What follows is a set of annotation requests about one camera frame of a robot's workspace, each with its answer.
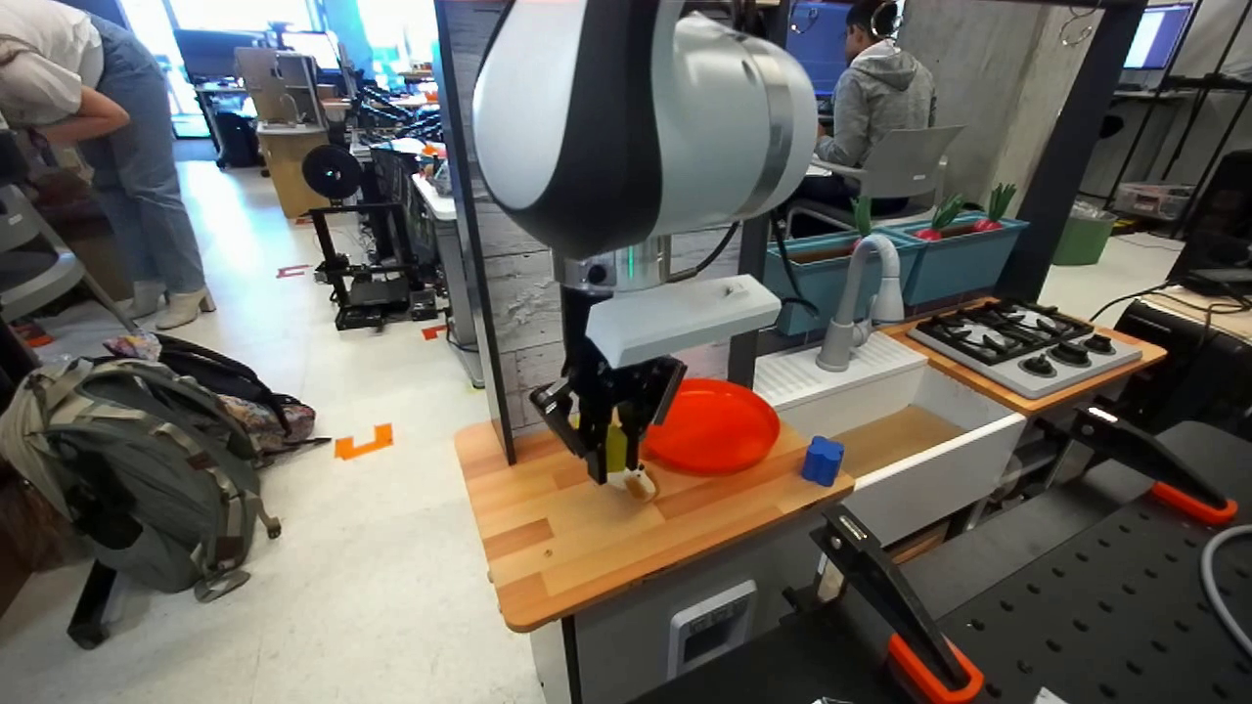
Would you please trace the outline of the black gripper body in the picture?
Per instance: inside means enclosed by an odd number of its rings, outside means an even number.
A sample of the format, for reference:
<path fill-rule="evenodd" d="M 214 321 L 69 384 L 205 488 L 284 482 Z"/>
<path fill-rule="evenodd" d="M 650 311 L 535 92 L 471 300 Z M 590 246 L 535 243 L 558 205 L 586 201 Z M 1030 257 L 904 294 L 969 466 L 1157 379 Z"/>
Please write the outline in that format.
<path fill-rule="evenodd" d="M 623 426 L 623 415 L 663 423 L 680 379 L 683 363 L 676 357 L 610 368 L 601 353 L 586 341 L 586 319 L 600 307 L 600 294 L 562 291 L 562 368 L 550 384 L 528 393 L 528 403 L 541 411 L 544 426 L 583 461 L 579 423 Z"/>

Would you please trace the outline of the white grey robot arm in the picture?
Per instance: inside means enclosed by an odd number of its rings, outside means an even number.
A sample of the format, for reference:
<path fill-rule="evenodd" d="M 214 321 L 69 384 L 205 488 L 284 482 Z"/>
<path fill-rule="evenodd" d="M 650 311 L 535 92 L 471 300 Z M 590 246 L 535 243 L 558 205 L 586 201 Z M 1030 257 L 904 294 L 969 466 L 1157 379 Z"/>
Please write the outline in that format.
<path fill-rule="evenodd" d="M 558 263 L 562 373 L 531 393 L 600 487 L 652 487 L 643 439 L 683 357 L 784 313 L 750 274 L 631 281 L 616 257 L 759 218 L 814 161 L 793 54 L 683 0 L 511 0 L 474 81 L 492 205 Z"/>

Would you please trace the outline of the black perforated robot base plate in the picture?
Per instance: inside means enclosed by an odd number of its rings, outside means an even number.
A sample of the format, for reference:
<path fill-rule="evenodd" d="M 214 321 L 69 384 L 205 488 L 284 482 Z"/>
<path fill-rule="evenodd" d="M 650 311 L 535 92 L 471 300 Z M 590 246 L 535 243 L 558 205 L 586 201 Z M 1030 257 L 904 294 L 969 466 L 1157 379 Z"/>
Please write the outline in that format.
<path fill-rule="evenodd" d="M 1154 505 L 1107 460 L 899 566 L 985 675 L 977 704 L 1252 704 L 1252 448 L 1205 423 L 1154 439 L 1239 505 L 1230 530 Z M 643 704 L 918 704 L 886 646 L 890 628 L 849 585 Z"/>

